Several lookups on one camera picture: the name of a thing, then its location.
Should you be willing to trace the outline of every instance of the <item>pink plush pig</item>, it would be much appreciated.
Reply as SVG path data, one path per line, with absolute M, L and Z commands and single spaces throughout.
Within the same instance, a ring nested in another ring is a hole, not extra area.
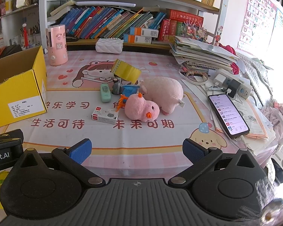
M 159 107 L 152 101 L 147 101 L 143 98 L 141 93 L 132 94 L 128 98 L 121 95 L 118 103 L 119 110 L 126 99 L 125 114 L 131 120 L 141 120 L 142 122 L 154 121 L 159 115 Z
M 181 84 L 163 76 L 145 78 L 139 91 L 146 100 L 157 103 L 164 115 L 171 114 L 183 98 Z

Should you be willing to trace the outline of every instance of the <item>pink thermos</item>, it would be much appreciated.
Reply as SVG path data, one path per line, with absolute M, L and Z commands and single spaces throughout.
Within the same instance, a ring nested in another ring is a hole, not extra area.
M 65 25 L 55 25 L 46 29 L 49 63 L 52 66 L 68 61 Z

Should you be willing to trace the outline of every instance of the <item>yellow tape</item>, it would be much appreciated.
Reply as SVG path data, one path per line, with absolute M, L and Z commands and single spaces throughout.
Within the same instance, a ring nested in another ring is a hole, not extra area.
M 118 77 L 124 79 L 125 81 L 129 81 L 132 84 L 135 84 L 141 74 L 139 69 L 119 59 L 115 60 L 111 71 Z
M 3 184 L 3 182 L 6 179 L 8 174 L 9 174 L 8 171 L 3 171 L 2 173 L 0 173 L 0 188 L 1 188 L 1 185 Z

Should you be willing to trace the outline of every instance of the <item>yellow cardboard box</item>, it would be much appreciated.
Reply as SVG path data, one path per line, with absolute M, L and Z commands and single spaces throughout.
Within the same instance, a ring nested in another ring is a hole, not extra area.
M 0 127 L 47 112 L 42 46 L 0 59 Z

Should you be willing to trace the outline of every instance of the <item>desk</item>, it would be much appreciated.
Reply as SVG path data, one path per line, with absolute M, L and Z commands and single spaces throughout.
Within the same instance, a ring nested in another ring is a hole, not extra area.
M 0 128 L 21 128 L 24 132 L 24 148 L 34 147 L 40 152 L 50 152 L 56 147 L 70 147 L 83 138 L 93 143 L 92 155 L 83 163 L 85 167 L 102 176 L 151 178 L 168 180 L 191 166 L 182 153 L 182 142 L 189 138 L 202 122 L 210 122 L 210 111 L 180 81 L 179 65 L 172 56 L 149 53 L 122 52 L 121 54 L 96 51 L 70 51 L 69 61 L 61 66 L 48 64 L 47 55 L 47 105 L 48 112 Z M 142 71 L 140 79 L 150 76 L 166 76 L 177 79 L 184 89 L 184 108 L 146 124 L 129 120 L 120 110 L 118 125 L 91 120 L 96 106 L 115 107 L 119 96 L 112 96 L 110 103 L 101 103 L 99 86 L 112 84 L 110 69 L 119 58 Z M 221 147 L 225 153 L 236 153 L 235 146 L 224 134 L 226 142 Z M 256 157 L 265 166 L 272 150 Z

